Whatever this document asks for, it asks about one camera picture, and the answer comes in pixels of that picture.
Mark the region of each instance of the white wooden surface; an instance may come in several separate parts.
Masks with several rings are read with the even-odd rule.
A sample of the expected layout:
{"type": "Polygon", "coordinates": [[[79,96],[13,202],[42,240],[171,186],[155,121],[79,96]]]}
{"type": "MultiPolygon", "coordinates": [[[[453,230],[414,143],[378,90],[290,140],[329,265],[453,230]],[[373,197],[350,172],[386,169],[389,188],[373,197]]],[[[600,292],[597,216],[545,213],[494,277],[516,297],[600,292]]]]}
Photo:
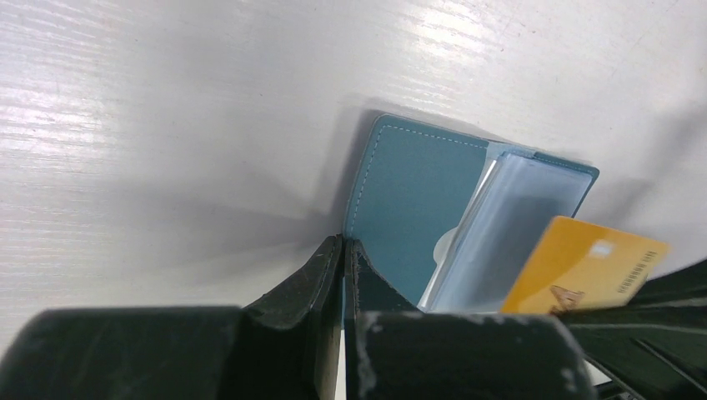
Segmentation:
{"type": "Polygon", "coordinates": [[[37,311],[248,303],[378,109],[589,160],[579,217],[707,256],[701,0],[0,0],[0,353],[37,311]]]}

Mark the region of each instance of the blue wallet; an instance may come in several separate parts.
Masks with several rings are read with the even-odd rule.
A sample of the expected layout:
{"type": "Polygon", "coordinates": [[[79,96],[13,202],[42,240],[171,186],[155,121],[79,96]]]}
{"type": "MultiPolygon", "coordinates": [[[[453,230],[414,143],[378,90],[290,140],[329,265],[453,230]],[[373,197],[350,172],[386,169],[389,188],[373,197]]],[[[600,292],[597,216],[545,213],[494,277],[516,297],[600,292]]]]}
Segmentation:
{"type": "Polygon", "coordinates": [[[588,173],[592,183],[599,175],[528,147],[382,115],[348,201],[344,236],[361,240],[378,273],[417,304],[437,268],[435,245],[459,225],[487,160],[507,152],[588,173]]]}

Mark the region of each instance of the wood grain texture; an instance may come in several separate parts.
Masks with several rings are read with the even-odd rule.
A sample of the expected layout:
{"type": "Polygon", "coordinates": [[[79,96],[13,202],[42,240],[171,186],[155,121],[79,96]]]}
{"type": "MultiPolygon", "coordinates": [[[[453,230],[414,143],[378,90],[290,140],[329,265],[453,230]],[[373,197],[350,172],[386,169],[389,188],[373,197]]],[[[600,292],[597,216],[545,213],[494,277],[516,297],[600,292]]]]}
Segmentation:
{"type": "Polygon", "coordinates": [[[67,305],[249,303],[342,219],[369,109],[589,160],[707,240],[707,3],[0,0],[0,352],[67,305]]]}

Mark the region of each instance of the yellow card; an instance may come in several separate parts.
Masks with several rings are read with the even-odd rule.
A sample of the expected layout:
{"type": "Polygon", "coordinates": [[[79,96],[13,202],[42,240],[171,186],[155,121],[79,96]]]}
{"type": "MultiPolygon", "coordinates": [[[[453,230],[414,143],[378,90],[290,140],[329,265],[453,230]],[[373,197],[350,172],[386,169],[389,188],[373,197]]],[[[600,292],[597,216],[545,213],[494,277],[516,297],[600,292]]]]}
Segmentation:
{"type": "Polygon", "coordinates": [[[556,217],[501,312],[563,313],[623,306],[667,252],[663,242],[556,217]]]}

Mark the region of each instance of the teal leather wallet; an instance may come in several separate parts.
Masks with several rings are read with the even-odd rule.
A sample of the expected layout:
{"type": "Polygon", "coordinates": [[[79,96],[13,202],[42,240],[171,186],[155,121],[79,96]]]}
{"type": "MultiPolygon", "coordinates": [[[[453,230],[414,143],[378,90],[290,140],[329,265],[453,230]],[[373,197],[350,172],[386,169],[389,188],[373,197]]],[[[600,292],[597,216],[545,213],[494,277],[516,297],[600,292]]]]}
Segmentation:
{"type": "Polygon", "coordinates": [[[437,267],[438,240],[459,225],[487,160],[509,151],[587,172],[592,183],[599,175],[527,147],[386,114],[371,131],[344,235],[361,240],[379,274],[417,304],[437,267]]]}

